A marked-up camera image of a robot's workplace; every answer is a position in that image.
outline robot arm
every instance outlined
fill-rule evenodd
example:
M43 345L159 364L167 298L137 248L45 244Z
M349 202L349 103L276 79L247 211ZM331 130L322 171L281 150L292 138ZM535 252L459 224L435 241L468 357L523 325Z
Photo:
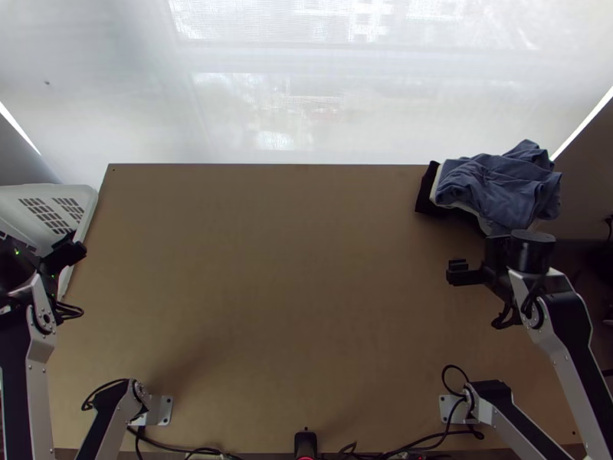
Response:
M504 300L511 318L503 323L503 312L492 325L526 328L556 369L588 456L613 458L613 400L590 348L592 322L585 302L563 273L549 267L555 239L514 231L488 240L479 270L468 270L466 261L450 261L447 280L453 285L485 284ZM472 382L464 392L474 406L467 407L473 417L492 425L522 458L566 458L514 406L503 383Z
M0 241L0 383L5 458L54 460L47 362L57 341L57 275L83 258L85 248L66 240L38 258L9 238ZM142 383L121 379L96 392L97 416L78 460L115 458L127 425L168 425L172 398L151 396Z

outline black fabric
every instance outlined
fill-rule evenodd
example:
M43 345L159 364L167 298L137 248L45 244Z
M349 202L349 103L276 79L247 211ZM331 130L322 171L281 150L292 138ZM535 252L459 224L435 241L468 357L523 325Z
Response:
M421 177L421 185L417 194L417 200L415 201L415 212L429 215L436 219L454 217L455 219L466 222L479 235L485 236L483 230L481 230L481 227L479 226L479 221L474 214L459 208L442 208L440 206L436 206L432 201L430 201L430 192L432 190L432 186L434 185L436 173L440 165L440 163L430 161L428 169L426 169L425 174Z

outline blue cloth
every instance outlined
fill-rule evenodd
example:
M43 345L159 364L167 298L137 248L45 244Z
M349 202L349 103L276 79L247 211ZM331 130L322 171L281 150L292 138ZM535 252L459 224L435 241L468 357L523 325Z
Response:
M560 213L562 174L553 167L547 150L531 140L503 155L448 159L434 200L474 209L496 233L528 228L535 218L553 220Z

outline wall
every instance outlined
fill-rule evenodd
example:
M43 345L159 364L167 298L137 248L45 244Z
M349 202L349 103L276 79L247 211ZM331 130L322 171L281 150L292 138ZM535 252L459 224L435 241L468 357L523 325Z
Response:
M613 213L613 100L556 159L562 176L562 214L539 230L567 239L605 239L603 218Z
M0 186L60 180L21 134L0 115Z

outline black cylinder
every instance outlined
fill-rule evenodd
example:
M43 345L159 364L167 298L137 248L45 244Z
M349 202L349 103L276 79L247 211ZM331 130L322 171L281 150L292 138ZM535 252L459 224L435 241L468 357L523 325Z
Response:
M509 268L529 274L546 273L556 237L548 233L513 230L509 242Z

